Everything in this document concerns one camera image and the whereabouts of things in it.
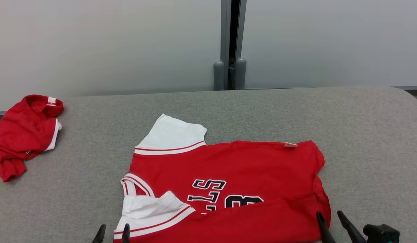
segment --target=jersey number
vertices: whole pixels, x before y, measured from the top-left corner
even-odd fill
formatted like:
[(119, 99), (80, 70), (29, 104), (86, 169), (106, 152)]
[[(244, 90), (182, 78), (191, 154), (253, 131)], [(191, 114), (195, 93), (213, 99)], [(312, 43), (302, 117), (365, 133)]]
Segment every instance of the jersey number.
[[(211, 189), (211, 190), (223, 190), (225, 185), (227, 184), (226, 181), (222, 180), (195, 180), (193, 182), (192, 187), (198, 188), (198, 189)], [(209, 203), (217, 203), (217, 200), (219, 198), (220, 192), (216, 191), (210, 191), (208, 192), (209, 197), (202, 197), (202, 196), (193, 196), (188, 195), (187, 200), (188, 201), (195, 201), (195, 200), (205, 200)], [(255, 196), (243, 196), (243, 195), (229, 195), (225, 198), (225, 208), (233, 208), (234, 206), (245, 206), (253, 203), (262, 202), (261, 197), (255, 197)], [(207, 210), (214, 211), (216, 210), (216, 206), (210, 206), (207, 205), (205, 207)]]

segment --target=gray tablecloth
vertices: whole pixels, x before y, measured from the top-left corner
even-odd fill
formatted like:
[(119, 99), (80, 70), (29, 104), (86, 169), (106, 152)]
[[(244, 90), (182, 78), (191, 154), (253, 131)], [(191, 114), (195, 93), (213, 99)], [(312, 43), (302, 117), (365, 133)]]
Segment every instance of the gray tablecloth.
[(349, 242), (343, 210), (361, 230), (386, 223), (417, 242), (417, 100), (395, 88), (188, 92), (63, 100), (56, 148), (0, 180), (0, 243), (91, 242), (122, 210), (119, 180), (134, 146), (165, 113), (208, 129), (208, 144), (313, 140), (333, 212), (331, 232)]

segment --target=red fabric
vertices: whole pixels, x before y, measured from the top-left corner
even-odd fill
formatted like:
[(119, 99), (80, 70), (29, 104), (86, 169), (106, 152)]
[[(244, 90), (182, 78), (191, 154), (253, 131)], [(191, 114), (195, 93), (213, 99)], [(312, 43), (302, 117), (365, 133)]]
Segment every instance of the red fabric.
[(63, 103), (48, 103), (48, 97), (26, 96), (9, 109), (0, 120), (0, 177), (9, 182), (22, 175), (23, 160), (36, 157), (50, 145), (56, 117)]
[[(298, 143), (298, 147), (284, 145), (235, 141), (181, 154), (134, 154), (129, 172), (147, 183), (155, 197), (172, 191), (196, 212), (170, 228), (133, 237), (131, 242), (319, 240), (316, 212), (322, 212), (328, 226), (331, 221), (330, 203), (317, 176), (324, 166), (324, 156), (312, 141)], [(196, 180), (204, 182), (195, 184)], [(216, 189), (219, 184), (208, 186), (208, 180), (225, 184)], [(192, 200), (211, 199), (212, 192), (219, 192), (216, 201)], [(238, 202), (230, 201), (231, 195), (259, 197), (263, 201), (238, 207)], [(208, 211), (206, 206), (216, 206), (216, 210)]]

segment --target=white panel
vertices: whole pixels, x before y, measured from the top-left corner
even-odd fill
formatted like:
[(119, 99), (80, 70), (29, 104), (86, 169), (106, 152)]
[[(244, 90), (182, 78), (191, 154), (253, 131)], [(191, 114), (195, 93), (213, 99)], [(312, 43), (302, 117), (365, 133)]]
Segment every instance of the white panel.
[(213, 89), (220, 0), (0, 0), (0, 111), (56, 98)]
[(417, 0), (248, 0), (246, 88), (417, 86)]

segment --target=clothing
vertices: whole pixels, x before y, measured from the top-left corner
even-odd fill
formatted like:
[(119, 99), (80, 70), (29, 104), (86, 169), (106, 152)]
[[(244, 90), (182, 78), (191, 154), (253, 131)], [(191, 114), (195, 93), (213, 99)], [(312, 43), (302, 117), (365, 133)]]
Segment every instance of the clothing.
[(206, 145), (207, 130), (166, 115), (136, 147), (122, 179), (125, 198), (114, 234), (131, 241), (312, 242), (316, 212), (331, 219), (312, 142), (235, 141)]
[(41, 95), (26, 96), (0, 120), (0, 177), (9, 182), (21, 176), (29, 160), (55, 147), (62, 128), (56, 118), (63, 102)]

